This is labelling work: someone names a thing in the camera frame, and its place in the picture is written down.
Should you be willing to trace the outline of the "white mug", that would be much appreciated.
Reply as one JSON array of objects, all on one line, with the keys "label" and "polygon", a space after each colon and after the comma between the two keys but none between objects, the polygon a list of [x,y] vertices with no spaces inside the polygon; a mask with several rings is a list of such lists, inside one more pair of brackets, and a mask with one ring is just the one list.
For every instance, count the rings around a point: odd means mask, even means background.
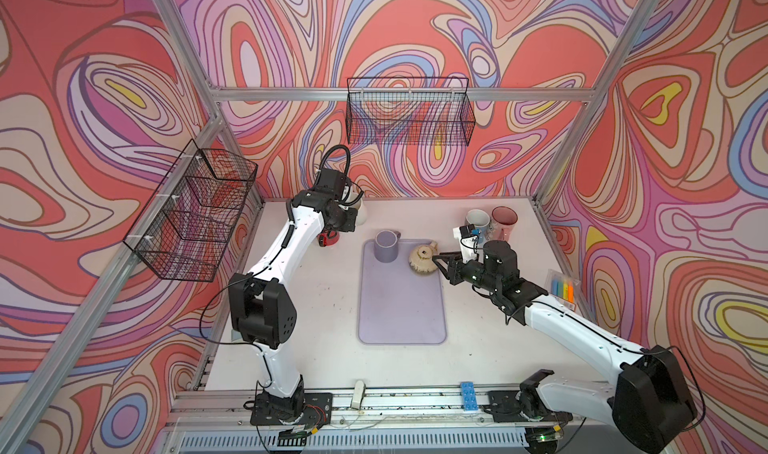
[{"label": "white mug", "polygon": [[355,218],[355,225],[356,226],[362,226],[367,218],[368,218],[368,211],[367,207],[365,205],[364,199],[360,198],[356,204],[354,204],[353,208],[356,210],[356,218]]}]

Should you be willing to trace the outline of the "red mug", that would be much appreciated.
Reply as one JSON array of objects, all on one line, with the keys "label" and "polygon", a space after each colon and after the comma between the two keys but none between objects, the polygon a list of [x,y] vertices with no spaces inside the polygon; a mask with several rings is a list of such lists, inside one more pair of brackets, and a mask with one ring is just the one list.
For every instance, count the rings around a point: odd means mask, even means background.
[{"label": "red mug", "polygon": [[329,247],[338,242],[340,234],[336,230],[325,230],[317,236],[318,244],[321,247]]}]

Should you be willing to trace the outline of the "blue floral mug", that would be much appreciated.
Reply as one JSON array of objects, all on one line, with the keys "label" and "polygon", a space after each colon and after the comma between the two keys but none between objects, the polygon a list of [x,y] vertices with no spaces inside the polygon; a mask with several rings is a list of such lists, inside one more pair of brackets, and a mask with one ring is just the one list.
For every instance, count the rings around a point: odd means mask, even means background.
[{"label": "blue floral mug", "polygon": [[465,220],[467,224],[475,226],[475,229],[478,231],[478,241],[480,244],[484,244],[488,240],[488,231],[491,223],[490,215],[483,209],[474,208],[467,212]]}]

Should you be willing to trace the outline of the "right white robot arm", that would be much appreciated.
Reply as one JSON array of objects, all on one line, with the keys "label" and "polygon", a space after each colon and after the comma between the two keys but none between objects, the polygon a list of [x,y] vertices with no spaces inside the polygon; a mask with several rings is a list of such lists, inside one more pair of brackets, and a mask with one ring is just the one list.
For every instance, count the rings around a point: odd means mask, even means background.
[{"label": "right white robot arm", "polygon": [[433,256],[452,285],[468,283],[505,316],[543,333],[588,363],[601,381],[581,382],[540,369],[519,385],[515,414],[541,420],[554,413],[576,414],[613,426],[634,447],[660,453],[705,416],[687,384],[686,360],[669,347],[645,348],[570,311],[556,296],[525,279],[518,257],[505,241],[486,242],[478,259],[461,252]]}]

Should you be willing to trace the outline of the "pink cartoon mug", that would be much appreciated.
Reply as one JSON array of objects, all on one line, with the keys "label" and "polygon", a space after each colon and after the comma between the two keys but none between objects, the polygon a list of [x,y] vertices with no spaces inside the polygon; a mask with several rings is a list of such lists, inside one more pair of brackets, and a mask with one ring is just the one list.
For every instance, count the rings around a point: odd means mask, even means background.
[{"label": "pink cartoon mug", "polygon": [[508,206],[494,207],[491,212],[491,240],[510,240],[511,232],[514,230],[519,216],[517,212]]}]

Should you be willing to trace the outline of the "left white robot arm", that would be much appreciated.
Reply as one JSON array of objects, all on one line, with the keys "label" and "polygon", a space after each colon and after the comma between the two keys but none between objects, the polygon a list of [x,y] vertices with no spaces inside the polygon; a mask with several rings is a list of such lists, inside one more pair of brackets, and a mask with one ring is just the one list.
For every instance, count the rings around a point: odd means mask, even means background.
[{"label": "left white robot arm", "polygon": [[312,186],[286,201],[287,221],[266,254],[245,274],[231,277],[227,290],[232,328],[261,358],[267,381],[257,383],[252,422],[308,424],[328,416],[304,397],[303,377],[289,359],[287,342],[298,319],[288,284],[310,245],[329,232],[352,232],[363,192],[352,195],[351,151],[336,144],[322,156]]}]

